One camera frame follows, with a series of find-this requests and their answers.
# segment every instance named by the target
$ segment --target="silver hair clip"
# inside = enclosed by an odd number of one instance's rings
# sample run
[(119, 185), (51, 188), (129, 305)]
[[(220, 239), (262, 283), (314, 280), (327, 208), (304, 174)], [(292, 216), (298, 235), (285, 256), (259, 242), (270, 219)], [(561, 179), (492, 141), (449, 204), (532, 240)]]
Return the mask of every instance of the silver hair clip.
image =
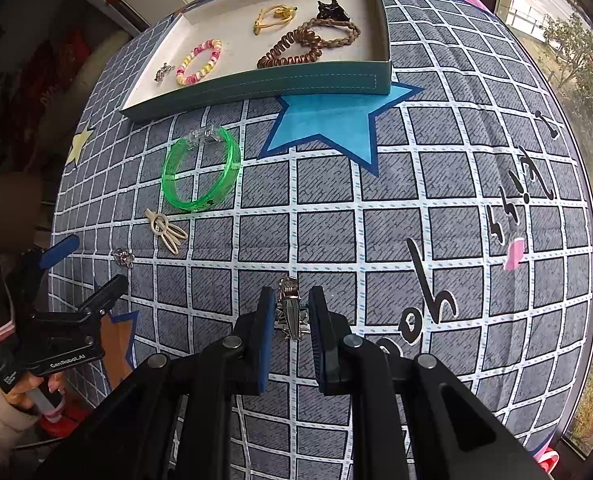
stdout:
[(112, 251), (112, 256), (114, 256), (114, 261), (117, 265), (121, 267), (128, 267), (128, 269), (132, 268), (132, 264), (134, 264), (134, 254), (129, 252), (127, 249), (118, 248)]
[(154, 80), (157, 83), (160, 83), (161, 81), (163, 81), (163, 78), (168, 75), (168, 72), (170, 70), (174, 70), (174, 65), (168, 65), (167, 63), (163, 63), (163, 66), (156, 71), (156, 76), (154, 77)]
[(310, 333), (307, 308), (301, 308), (298, 278), (278, 280), (276, 320), (286, 333), (286, 339), (301, 341), (304, 334)]

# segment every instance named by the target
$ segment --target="blue star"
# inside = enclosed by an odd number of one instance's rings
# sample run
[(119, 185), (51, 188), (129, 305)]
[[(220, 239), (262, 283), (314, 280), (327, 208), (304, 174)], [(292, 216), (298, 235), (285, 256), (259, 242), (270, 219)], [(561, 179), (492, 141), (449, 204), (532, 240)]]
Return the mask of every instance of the blue star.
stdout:
[(375, 117), (422, 91), (392, 83), (389, 95), (308, 94), (277, 97), (279, 113), (258, 158), (321, 140), (379, 176)]

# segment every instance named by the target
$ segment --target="beaded bracelet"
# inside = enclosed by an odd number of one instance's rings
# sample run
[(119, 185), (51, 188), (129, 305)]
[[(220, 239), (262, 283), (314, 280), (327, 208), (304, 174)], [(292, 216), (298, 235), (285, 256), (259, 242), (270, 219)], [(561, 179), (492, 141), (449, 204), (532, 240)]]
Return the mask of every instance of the beaded bracelet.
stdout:
[[(212, 55), (210, 56), (209, 61), (204, 65), (204, 67), (199, 70), (198, 72), (193, 73), (190, 76), (185, 76), (185, 69), (188, 67), (190, 62), (204, 50), (208, 48), (213, 48)], [(201, 79), (203, 79), (208, 73), (214, 68), (216, 62), (218, 61), (219, 57), (221, 56), (221, 41), (220, 40), (208, 40), (205, 43), (201, 43), (200, 45), (196, 46), (192, 52), (186, 57), (183, 58), (183, 62), (180, 64), (180, 69), (177, 70), (177, 83), (182, 86), (187, 85), (194, 85), (198, 83)]]
[[(302, 56), (281, 57), (281, 54), (292, 46), (293, 43), (301, 43), (310, 46), (310, 52)], [(257, 68), (269, 68), (270, 66), (294, 65), (299, 63), (314, 63), (321, 57), (321, 38), (313, 31), (304, 28), (296, 28), (288, 32), (270, 48), (265, 56), (257, 61)]]
[[(345, 38), (337, 38), (336, 40), (320, 40), (321, 46), (326, 48), (334, 48), (337, 46), (350, 45), (354, 43), (354, 40), (359, 37), (361, 31), (352, 22), (337, 22), (335, 20), (318, 20), (317, 18), (311, 19), (309, 22), (305, 22), (303, 25), (299, 25), (299, 29), (309, 30), (312, 27), (318, 25), (328, 25), (329, 27), (348, 27), (350, 31)], [(305, 41), (301, 43), (303, 46), (307, 46), (308, 43)]]

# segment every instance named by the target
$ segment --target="metal screw head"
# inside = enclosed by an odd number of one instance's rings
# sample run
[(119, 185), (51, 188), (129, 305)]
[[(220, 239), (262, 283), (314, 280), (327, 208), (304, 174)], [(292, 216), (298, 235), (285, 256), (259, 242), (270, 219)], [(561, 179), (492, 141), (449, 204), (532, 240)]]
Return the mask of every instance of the metal screw head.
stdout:
[(348, 334), (343, 338), (343, 342), (350, 348), (359, 348), (363, 345), (363, 338), (356, 334)]
[(417, 357), (417, 363), (423, 368), (427, 368), (428, 370), (432, 370), (437, 365), (437, 359), (432, 354), (420, 354)]
[(148, 357), (147, 365), (150, 368), (162, 368), (165, 366), (167, 361), (168, 359), (164, 354), (154, 354)]
[(223, 346), (226, 348), (239, 348), (242, 342), (238, 335), (229, 335), (223, 338)]

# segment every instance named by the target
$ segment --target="teal box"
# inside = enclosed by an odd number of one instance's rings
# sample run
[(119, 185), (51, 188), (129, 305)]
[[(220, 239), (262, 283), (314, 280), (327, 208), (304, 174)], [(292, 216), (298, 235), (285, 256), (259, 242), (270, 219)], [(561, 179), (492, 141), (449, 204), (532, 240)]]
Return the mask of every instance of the teal box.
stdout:
[[(153, 48), (132, 82), (120, 107), (133, 121), (143, 122), (194, 108), (289, 94), (362, 93), (388, 94), (392, 65), (387, 19), (382, 0), (337, 0), (361, 30), (354, 43), (324, 48), (315, 63), (257, 69), (266, 54), (290, 30), (315, 18), (318, 0), (203, 0), (180, 14)], [(287, 25), (253, 32), (259, 11), (284, 4), (297, 7), (296, 18)], [(271, 13), (264, 23), (272, 22)], [(342, 27), (315, 27), (324, 40), (342, 38)], [(180, 86), (176, 70), (162, 82), (156, 72), (164, 63), (177, 68), (185, 56), (206, 40), (221, 40), (221, 56), (200, 83)], [(305, 54), (308, 48), (293, 44), (283, 56)], [(186, 73), (200, 70), (209, 52), (196, 56)]]

